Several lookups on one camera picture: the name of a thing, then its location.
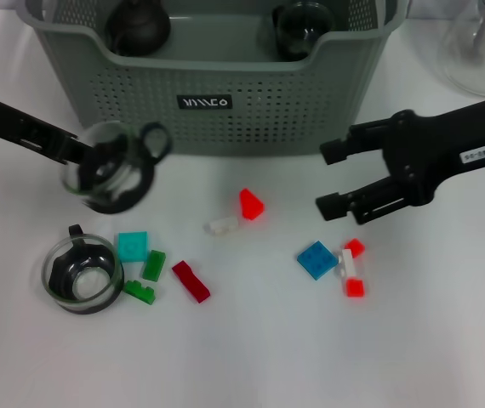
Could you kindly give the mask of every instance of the red triangular block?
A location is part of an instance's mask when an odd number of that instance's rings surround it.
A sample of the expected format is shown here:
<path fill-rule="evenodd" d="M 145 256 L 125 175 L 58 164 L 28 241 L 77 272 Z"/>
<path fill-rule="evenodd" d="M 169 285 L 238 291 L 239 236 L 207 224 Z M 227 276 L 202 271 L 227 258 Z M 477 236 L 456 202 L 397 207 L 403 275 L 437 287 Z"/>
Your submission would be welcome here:
<path fill-rule="evenodd" d="M 260 201 L 249 189 L 244 189 L 239 193 L 241 202 L 242 216 L 246 219 L 256 219 L 265 210 L 263 202 Z"/>

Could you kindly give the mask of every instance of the green block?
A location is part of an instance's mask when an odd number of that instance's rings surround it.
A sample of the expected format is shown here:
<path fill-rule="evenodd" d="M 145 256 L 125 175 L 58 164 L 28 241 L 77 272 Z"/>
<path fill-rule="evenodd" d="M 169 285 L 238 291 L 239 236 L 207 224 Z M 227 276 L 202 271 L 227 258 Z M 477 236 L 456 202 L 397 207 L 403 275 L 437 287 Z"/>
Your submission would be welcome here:
<path fill-rule="evenodd" d="M 123 291 L 131 295 L 132 297 L 137 298 L 142 302 L 146 302 L 148 304 L 152 304 L 154 303 L 154 300 L 156 300 L 154 290 L 151 287 L 143 288 L 140 282 L 138 282 L 137 280 L 128 280 L 127 282 L 125 282 Z"/>
<path fill-rule="evenodd" d="M 165 254 L 159 251 L 150 251 L 150 256 L 148 257 L 148 262 L 142 273 L 142 279 L 147 281 L 157 282 L 159 275 L 161 274 L 161 269 L 163 264 L 165 264 Z"/>

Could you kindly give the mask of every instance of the sticker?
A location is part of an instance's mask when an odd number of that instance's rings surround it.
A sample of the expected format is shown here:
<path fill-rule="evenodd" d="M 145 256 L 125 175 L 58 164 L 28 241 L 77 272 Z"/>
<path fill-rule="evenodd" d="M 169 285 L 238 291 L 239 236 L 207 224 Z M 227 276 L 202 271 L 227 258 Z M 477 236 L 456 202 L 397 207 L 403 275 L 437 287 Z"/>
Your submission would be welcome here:
<path fill-rule="evenodd" d="M 233 109 L 231 95 L 176 95 L 181 109 Z"/>
<path fill-rule="evenodd" d="M 464 164 L 476 162 L 481 159 L 485 159 L 485 146 L 460 153 L 460 160 Z"/>

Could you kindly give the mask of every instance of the basket label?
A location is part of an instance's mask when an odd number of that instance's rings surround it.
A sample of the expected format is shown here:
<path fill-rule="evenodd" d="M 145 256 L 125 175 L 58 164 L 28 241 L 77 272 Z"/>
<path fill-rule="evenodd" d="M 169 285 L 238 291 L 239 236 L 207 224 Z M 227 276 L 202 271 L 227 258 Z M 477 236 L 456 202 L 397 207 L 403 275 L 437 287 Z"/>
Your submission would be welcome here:
<path fill-rule="evenodd" d="M 176 95 L 181 109 L 233 109 L 231 95 Z"/>

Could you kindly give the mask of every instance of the blue square block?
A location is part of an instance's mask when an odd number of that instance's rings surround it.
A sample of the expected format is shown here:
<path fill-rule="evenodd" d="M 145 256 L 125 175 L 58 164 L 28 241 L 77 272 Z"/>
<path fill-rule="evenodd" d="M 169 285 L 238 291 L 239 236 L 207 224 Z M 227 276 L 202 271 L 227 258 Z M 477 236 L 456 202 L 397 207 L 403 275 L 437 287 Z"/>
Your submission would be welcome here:
<path fill-rule="evenodd" d="M 339 260 L 320 241 L 317 241 L 297 257 L 297 262 L 311 274 L 315 281 L 318 281 L 322 275 L 337 266 Z"/>
<path fill-rule="evenodd" d="M 122 262 L 145 262 L 148 259 L 148 233 L 121 232 L 117 238 L 117 255 Z"/>

